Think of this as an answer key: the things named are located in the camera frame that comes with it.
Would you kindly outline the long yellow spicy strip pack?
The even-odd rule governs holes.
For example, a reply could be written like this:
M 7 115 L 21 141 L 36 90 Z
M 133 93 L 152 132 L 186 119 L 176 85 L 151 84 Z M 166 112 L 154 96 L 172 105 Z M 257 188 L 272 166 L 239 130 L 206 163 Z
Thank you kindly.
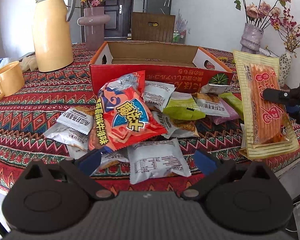
M 237 50 L 233 55 L 243 104 L 245 156 L 264 159 L 296 151 L 299 143 L 285 106 L 263 96 L 267 88 L 280 88 L 279 59 Z

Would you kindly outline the yellow ceramic mug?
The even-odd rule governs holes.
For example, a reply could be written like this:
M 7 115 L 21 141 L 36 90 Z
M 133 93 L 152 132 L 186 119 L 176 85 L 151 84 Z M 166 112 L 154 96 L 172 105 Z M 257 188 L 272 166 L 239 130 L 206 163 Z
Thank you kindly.
M 13 95 L 25 85 L 19 61 L 13 61 L 0 68 L 0 100 Z

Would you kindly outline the yellow thermos jug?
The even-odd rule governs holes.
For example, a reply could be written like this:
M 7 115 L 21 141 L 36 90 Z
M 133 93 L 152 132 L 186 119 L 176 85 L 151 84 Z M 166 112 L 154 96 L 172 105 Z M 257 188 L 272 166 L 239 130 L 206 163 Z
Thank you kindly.
M 73 63 L 70 20 L 76 0 L 37 0 L 33 43 L 38 70 L 43 73 Z

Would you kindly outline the textured lilac vase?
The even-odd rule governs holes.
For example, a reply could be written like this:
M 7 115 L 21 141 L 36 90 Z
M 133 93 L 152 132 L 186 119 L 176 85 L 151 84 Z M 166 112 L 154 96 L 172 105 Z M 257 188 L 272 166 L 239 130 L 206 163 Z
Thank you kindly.
M 241 51 L 250 54 L 258 54 L 263 33 L 264 31 L 261 28 L 246 23 L 240 40 Z

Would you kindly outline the white snack packet front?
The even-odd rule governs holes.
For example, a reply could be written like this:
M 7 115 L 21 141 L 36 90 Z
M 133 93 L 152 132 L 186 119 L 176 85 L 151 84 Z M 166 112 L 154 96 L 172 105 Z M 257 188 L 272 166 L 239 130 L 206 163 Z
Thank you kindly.
M 183 157 L 178 139 L 145 141 L 127 148 L 130 163 L 130 183 L 176 174 L 190 177 L 190 168 Z

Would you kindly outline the white cracker packet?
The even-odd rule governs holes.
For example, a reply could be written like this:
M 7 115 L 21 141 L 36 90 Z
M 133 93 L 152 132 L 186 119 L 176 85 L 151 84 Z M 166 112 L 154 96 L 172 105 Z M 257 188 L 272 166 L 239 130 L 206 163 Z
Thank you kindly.
M 230 116 L 225 106 L 217 95 L 193 93 L 192 96 L 199 107 L 199 110 L 206 115 L 226 117 Z

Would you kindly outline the red cardboard snack box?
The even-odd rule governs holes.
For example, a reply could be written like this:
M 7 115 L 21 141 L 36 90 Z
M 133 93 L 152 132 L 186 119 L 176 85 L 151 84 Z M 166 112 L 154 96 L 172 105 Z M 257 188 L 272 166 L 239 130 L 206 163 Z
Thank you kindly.
M 146 80 L 170 83 L 195 93 L 207 83 L 229 85 L 233 72 L 199 46 L 151 41 L 106 41 L 89 63 L 93 92 L 108 81 L 145 71 Z

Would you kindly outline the pink mushroom-shaped vase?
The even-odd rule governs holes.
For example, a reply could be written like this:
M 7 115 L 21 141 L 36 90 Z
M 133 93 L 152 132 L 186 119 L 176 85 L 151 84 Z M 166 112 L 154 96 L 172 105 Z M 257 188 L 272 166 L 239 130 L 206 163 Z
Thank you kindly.
M 104 43 L 104 26 L 110 21 L 110 16 L 104 13 L 104 7 L 88 7 L 84 16 L 77 24 L 84 27 L 85 46 L 89 51 L 97 51 Z

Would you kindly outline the green snack packet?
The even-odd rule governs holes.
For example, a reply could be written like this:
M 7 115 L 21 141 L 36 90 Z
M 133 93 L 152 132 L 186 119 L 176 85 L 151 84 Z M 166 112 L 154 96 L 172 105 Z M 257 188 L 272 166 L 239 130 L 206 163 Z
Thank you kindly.
M 205 118 L 191 94 L 173 92 L 163 113 L 172 119 L 196 121 Z

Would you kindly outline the patterned red tablecloth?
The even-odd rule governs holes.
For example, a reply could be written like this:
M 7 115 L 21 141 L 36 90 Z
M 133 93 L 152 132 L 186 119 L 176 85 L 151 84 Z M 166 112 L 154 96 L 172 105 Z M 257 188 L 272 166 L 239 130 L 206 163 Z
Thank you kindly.
M 231 91 L 240 97 L 233 54 L 206 50 L 232 70 Z M 83 43 L 74 44 L 72 64 L 53 72 L 25 72 L 22 89 L 0 100 L 0 189 L 8 191 L 33 159 L 55 164 L 69 155 L 65 144 L 47 139 L 44 133 L 72 107 L 95 108 L 97 93 L 93 92 L 89 63 L 96 52 L 87 50 Z M 205 150 L 219 159 L 249 162 L 239 152 L 243 136 L 239 120 L 216 125 L 204 118 L 196 122 L 196 127 L 197 137 L 179 140 L 191 171 L 190 177 L 172 175 L 132 185 L 130 166 L 118 164 L 97 172 L 93 179 L 113 193 L 128 190 L 181 193 L 203 178 L 192 157 L 196 150 Z

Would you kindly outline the brown wooden chair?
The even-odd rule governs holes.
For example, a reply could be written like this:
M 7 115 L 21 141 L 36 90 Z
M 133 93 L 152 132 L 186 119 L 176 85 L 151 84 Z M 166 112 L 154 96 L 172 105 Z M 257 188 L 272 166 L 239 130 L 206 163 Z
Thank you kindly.
M 174 15 L 133 12 L 132 40 L 172 42 L 174 23 Z

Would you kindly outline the dried pink roses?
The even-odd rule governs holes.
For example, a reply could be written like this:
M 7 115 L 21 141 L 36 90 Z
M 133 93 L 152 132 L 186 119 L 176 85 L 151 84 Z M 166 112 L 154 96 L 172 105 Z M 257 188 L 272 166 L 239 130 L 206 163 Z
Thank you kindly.
M 292 0 L 276 0 L 273 5 L 264 0 L 248 4 L 246 0 L 235 0 L 236 9 L 244 10 L 245 23 L 253 24 L 263 31 L 273 27 L 285 48 L 295 53 L 300 48 L 300 23 L 291 13 Z

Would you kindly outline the floral patterned small vase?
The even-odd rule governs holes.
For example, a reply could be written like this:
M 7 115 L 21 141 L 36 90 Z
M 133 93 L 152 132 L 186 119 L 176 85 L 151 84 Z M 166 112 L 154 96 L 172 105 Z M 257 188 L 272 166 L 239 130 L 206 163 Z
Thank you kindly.
M 285 52 L 279 57 L 279 85 L 281 88 L 284 87 L 287 77 L 289 75 L 291 65 L 292 65 L 292 59 L 294 57 L 294 53 L 285 49 Z

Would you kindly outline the large red chip bag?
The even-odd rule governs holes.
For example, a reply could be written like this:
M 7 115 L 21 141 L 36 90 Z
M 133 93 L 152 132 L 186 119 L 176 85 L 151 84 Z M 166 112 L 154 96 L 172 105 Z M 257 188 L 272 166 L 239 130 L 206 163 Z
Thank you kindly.
M 111 153 L 166 133 L 143 99 L 145 71 L 107 82 L 97 95 L 88 150 Z

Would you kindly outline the white packet pile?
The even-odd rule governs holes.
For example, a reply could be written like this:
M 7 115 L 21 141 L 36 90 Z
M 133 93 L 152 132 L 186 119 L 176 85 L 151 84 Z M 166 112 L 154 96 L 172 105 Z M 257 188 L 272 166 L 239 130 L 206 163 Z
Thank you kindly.
M 62 113 L 57 122 L 80 133 L 88 135 L 93 127 L 94 110 L 87 107 L 72 107 Z

